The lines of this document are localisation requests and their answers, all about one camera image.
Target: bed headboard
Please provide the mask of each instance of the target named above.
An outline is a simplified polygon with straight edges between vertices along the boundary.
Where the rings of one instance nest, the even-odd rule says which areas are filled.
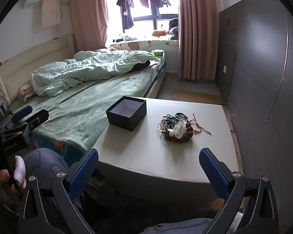
[[[76,53],[73,35],[69,34],[34,46],[0,66],[0,91],[3,100],[11,106],[17,98],[17,89],[30,80],[31,73],[43,65],[73,58]]]

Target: pink curtain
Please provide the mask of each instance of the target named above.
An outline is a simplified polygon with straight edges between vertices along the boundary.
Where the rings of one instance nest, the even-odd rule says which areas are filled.
[[[214,80],[217,50],[216,0],[180,0],[178,77]]]
[[[69,0],[69,7],[78,50],[105,48],[108,24],[105,0]]]

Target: metal screw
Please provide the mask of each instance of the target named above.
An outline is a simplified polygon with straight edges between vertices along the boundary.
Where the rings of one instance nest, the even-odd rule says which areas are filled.
[[[240,178],[240,177],[241,177],[241,173],[239,173],[239,172],[234,172],[234,173],[233,173],[233,176],[236,177],[236,178]]]
[[[262,177],[262,180],[268,182],[269,181],[269,178],[267,176],[263,176]]]
[[[58,178],[62,178],[65,176],[65,172],[58,172],[56,175]]]
[[[35,176],[30,176],[29,179],[28,179],[28,181],[32,182],[32,181],[34,181],[35,179],[36,179]]]

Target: blue grip pad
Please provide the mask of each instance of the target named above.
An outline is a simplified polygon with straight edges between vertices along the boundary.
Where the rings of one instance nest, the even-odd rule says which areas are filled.
[[[71,201],[80,197],[98,162],[99,154],[96,150],[93,150],[69,183],[68,196]]]
[[[17,113],[13,115],[12,122],[17,123],[27,115],[32,113],[32,106],[27,105],[22,110],[19,110]]]
[[[199,162],[217,196],[227,200],[230,195],[229,182],[204,149],[200,151]]]

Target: red string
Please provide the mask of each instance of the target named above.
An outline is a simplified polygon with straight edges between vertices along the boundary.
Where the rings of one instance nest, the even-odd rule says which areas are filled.
[[[197,125],[197,127],[200,129],[200,130],[195,130],[195,129],[194,129],[193,132],[195,132],[195,133],[200,133],[202,130],[204,130],[206,133],[212,135],[211,132],[207,131],[205,128],[201,127],[201,126],[198,124],[198,122],[197,122],[197,120],[196,120],[194,114],[193,114],[193,117],[194,117],[194,119],[189,120],[188,123],[190,123],[191,121],[194,121],[195,124]]]

